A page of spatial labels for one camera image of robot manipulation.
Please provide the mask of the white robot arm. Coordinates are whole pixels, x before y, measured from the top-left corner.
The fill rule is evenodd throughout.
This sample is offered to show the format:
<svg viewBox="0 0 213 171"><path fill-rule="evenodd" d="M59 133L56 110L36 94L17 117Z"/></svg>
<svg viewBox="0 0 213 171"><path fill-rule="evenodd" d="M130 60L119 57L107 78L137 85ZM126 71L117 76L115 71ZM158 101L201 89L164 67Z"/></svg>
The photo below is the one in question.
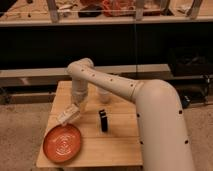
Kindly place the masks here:
<svg viewBox="0 0 213 171"><path fill-rule="evenodd" d="M67 72L76 104L87 97L89 84L135 104L144 171L195 171L182 104L171 84L99 72L89 58L70 63Z"/></svg>

